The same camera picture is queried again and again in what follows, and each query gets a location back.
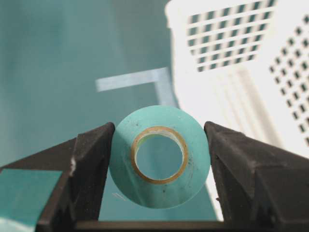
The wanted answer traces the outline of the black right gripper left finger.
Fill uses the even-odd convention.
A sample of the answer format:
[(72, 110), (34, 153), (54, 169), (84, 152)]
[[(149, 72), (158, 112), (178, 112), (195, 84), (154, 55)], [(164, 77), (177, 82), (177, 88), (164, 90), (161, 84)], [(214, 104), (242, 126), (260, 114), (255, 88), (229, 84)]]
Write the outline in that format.
[(115, 130), (106, 123), (0, 169), (3, 232), (71, 232), (97, 220)]

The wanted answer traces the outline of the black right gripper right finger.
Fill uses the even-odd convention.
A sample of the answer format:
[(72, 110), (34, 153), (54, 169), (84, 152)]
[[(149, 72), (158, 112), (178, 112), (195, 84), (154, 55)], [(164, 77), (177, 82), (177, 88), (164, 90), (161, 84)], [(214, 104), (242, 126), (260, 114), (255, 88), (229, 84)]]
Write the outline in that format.
[(223, 218), (276, 232), (309, 229), (309, 160), (206, 122)]

